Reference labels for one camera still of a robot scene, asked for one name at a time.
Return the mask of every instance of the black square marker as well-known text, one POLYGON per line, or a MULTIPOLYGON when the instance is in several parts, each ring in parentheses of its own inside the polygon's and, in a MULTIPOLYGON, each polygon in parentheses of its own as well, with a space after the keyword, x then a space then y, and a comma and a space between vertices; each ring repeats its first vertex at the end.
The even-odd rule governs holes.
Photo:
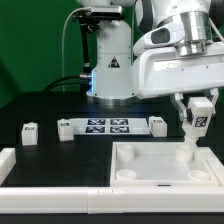
POLYGON ((86 133, 94 133, 94 134, 105 133, 105 127, 87 127, 86 133))
POLYGON ((89 119, 87 125, 105 125, 106 119, 89 119))
POLYGON ((128 125, 128 119, 111 119, 110 125, 128 125))
POLYGON ((129 127, 110 127, 110 133, 126 134, 130 133, 129 127))
POLYGON ((195 127, 202 128, 205 127, 208 121, 208 117, 198 117, 195 123, 195 127))

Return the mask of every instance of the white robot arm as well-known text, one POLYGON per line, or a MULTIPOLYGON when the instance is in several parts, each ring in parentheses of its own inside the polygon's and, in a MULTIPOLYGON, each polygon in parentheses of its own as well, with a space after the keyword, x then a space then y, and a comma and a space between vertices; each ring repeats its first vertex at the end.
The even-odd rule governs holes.
POLYGON ((205 136, 219 87, 224 87, 224 44, 213 43, 211 0, 139 0, 137 22, 145 35, 134 46, 133 83, 139 98, 170 95, 187 143, 205 136), (187 107, 183 93, 205 91, 187 107))

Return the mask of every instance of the black cable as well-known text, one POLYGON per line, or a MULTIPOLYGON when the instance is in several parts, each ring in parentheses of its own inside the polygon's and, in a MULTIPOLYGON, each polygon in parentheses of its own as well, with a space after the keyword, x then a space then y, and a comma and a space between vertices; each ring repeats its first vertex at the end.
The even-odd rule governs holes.
POLYGON ((66 76, 66 77, 57 79, 57 80, 55 80, 54 82, 52 82, 51 84, 49 84, 49 85, 44 89, 44 91, 48 91, 48 89, 50 89, 50 88, 51 88, 52 86, 54 86, 55 84, 60 83, 60 82, 63 82, 63 81, 66 81, 66 80, 69 80, 69 79, 79 79, 79 76, 72 75, 72 76, 66 76))
POLYGON ((52 85, 50 88, 48 88, 47 90, 45 90, 46 92, 50 92, 52 89, 58 87, 58 86, 69 86, 69 85, 81 85, 82 83, 77 83, 77 82, 70 82, 70 83, 58 83, 58 84, 54 84, 52 85))

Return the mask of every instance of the white block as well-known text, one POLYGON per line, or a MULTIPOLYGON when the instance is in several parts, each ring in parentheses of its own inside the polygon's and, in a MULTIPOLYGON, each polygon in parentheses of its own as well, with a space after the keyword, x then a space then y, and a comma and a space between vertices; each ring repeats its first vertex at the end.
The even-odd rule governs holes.
POLYGON ((149 117, 149 130, 154 137, 167 137, 167 124, 161 117, 149 117))
POLYGON ((22 130, 22 144, 25 145, 37 145, 38 141, 38 125, 37 123, 29 123, 23 125, 22 130))
POLYGON ((0 153, 0 185, 4 182, 14 165, 16 155, 14 148, 5 148, 0 153))
POLYGON ((70 124, 70 120, 58 121, 58 135, 60 141, 72 141, 74 140, 73 127, 70 124))

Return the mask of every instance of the cable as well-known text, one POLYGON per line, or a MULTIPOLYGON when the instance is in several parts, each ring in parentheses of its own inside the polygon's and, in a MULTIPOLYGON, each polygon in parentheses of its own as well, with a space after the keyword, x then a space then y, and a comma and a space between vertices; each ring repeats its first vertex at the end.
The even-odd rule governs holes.
POLYGON ((69 83, 59 83, 59 84, 55 84, 53 86, 51 86, 51 88, 49 88, 48 90, 46 90, 45 92, 50 92, 52 89, 58 87, 58 86, 69 86, 69 85, 80 85, 82 83, 77 83, 77 82, 69 82, 69 83))
POLYGON ((65 35, 66 35, 68 22, 74 13, 77 13, 77 12, 83 11, 83 10, 90 10, 90 9, 91 9, 90 7, 85 7, 85 8, 79 8, 79 9, 73 10, 69 14, 69 16, 67 17, 67 19, 64 23, 63 33, 62 33, 62 78, 65 77, 65 35))
POLYGON ((52 83, 50 83, 45 89, 44 91, 48 91, 48 89, 50 89, 52 86, 60 83, 60 82, 63 82, 63 81, 66 81, 66 80, 69 80, 69 79, 79 79, 80 77, 79 76, 66 76, 66 77, 63 77, 63 78, 60 78, 60 79, 57 79, 55 81, 53 81, 52 83))
POLYGON ((224 37, 219 32, 219 30, 217 29, 217 27, 215 26, 215 24, 213 23, 213 21, 211 20, 211 18, 209 18, 209 20, 210 20, 210 24, 212 26, 212 29, 215 31, 215 33, 217 34, 217 36, 219 37, 219 39, 224 43, 224 37))

